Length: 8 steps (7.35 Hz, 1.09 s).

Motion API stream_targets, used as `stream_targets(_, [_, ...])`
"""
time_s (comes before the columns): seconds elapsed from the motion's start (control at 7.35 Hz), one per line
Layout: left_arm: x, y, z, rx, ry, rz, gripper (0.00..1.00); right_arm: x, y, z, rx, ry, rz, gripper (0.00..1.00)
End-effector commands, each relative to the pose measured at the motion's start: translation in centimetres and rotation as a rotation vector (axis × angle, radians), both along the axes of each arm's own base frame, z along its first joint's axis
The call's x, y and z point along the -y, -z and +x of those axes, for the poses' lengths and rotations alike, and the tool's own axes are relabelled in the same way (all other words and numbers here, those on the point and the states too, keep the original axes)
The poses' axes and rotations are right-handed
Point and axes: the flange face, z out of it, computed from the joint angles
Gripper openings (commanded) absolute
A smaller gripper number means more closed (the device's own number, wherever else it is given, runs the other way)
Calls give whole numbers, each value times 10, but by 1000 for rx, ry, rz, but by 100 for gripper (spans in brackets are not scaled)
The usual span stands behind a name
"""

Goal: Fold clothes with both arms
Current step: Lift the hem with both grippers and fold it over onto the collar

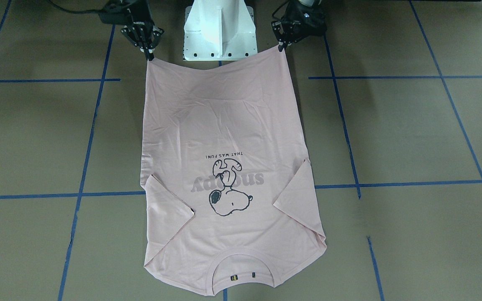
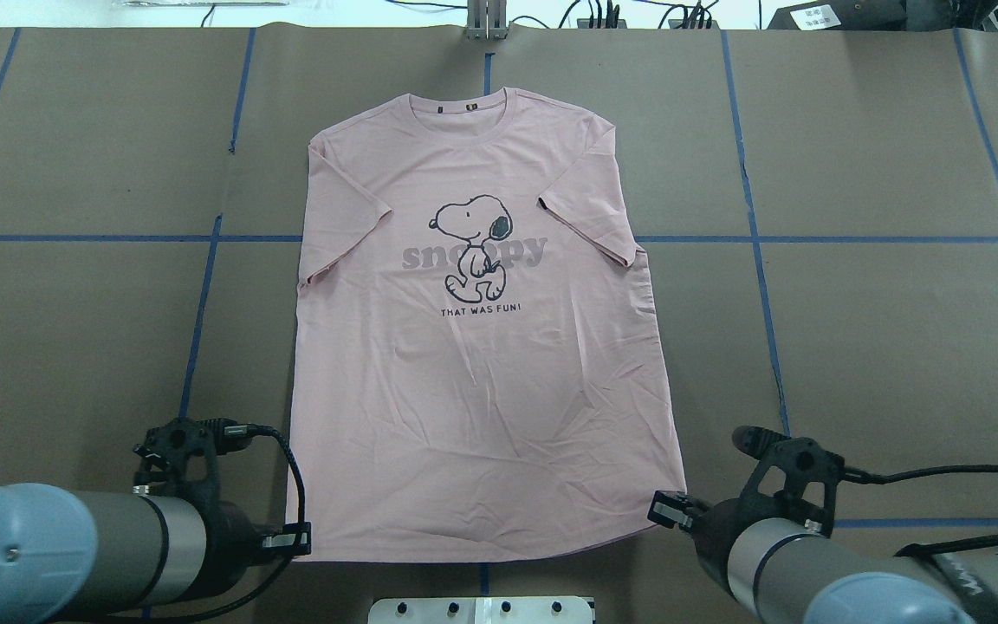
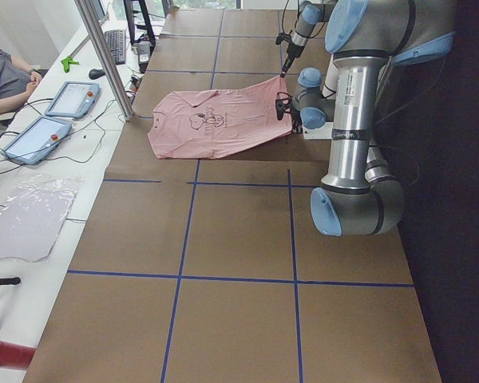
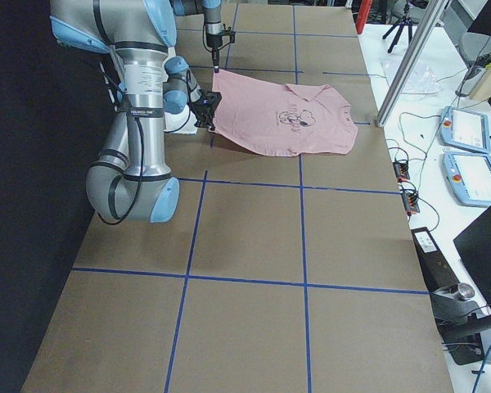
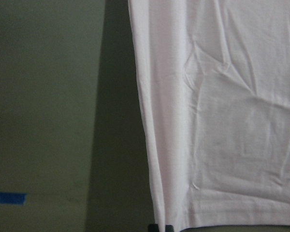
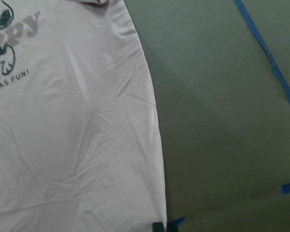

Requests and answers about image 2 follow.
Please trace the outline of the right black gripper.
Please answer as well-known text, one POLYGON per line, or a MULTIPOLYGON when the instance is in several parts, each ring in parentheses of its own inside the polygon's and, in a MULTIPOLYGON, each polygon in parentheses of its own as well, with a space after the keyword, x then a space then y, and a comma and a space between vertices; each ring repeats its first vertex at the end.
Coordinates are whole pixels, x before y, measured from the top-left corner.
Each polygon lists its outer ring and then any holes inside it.
POLYGON ((661 528, 692 530, 696 553, 705 564, 725 564, 737 537, 746 529, 740 501, 723 501, 697 520, 696 498, 685 492, 657 491, 648 509, 648 520, 661 528))

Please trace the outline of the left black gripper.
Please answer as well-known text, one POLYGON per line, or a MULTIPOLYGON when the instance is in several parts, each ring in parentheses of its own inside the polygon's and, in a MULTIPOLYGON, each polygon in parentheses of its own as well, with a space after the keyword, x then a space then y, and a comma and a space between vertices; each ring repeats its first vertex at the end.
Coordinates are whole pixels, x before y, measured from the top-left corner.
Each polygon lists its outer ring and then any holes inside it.
POLYGON ((250 521, 244 510, 221 501, 201 512, 207 537, 199 584, 234 586, 249 569, 280 560, 279 556, 309 556, 313 526, 288 523, 281 528, 250 521))

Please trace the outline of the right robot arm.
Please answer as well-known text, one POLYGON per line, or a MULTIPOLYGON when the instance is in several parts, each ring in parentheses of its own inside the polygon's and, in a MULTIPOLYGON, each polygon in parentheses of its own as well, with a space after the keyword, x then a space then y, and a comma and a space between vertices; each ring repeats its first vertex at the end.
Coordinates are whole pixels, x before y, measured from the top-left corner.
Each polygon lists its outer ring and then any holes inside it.
POLYGON ((692 538, 702 569, 761 623, 998 623, 998 552, 874 558, 811 521, 658 491, 648 517, 692 538))

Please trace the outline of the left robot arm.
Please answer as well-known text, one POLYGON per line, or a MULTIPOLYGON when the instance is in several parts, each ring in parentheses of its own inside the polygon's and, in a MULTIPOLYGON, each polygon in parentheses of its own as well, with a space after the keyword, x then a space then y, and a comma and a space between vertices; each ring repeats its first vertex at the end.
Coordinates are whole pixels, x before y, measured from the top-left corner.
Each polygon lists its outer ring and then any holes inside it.
POLYGON ((309 522, 255 524, 234 504, 0 486, 0 623, 91 621, 210 599, 247 569, 310 553, 309 522))

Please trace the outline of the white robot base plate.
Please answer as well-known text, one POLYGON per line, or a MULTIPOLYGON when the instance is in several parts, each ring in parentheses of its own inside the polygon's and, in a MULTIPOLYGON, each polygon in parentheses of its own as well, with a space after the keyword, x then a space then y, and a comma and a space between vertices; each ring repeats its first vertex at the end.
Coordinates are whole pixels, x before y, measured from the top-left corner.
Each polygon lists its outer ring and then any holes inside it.
POLYGON ((593 599, 575 595, 377 600, 368 623, 595 623, 593 599))

